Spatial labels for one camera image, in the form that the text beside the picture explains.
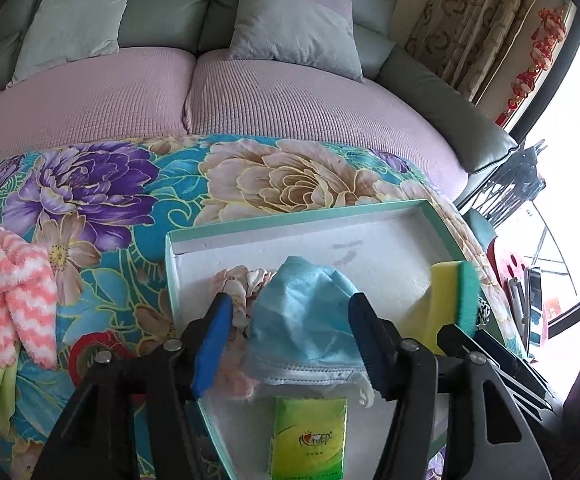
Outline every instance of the throw pillow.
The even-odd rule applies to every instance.
[[[271,59],[363,78],[350,0],[239,0],[228,59]]]
[[[49,68],[116,54],[128,0],[43,0],[23,40],[12,77],[16,84]]]

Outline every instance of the striped fluffy cloth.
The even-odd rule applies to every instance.
[[[56,282],[42,247],[0,231],[0,367],[14,364],[17,336],[39,366],[56,366]]]

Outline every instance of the curtain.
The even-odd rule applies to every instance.
[[[482,94],[536,0],[429,0],[407,52],[471,101]]]

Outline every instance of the logo on tissue pack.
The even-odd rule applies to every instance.
[[[301,446],[327,446],[327,441],[332,438],[330,433],[304,433],[299,437]]]

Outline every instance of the blue face mask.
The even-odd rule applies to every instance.
[[[355,292],[338,270],[289,256],[254,303],[244,372],[268,384],[367,383],[347,320]]]

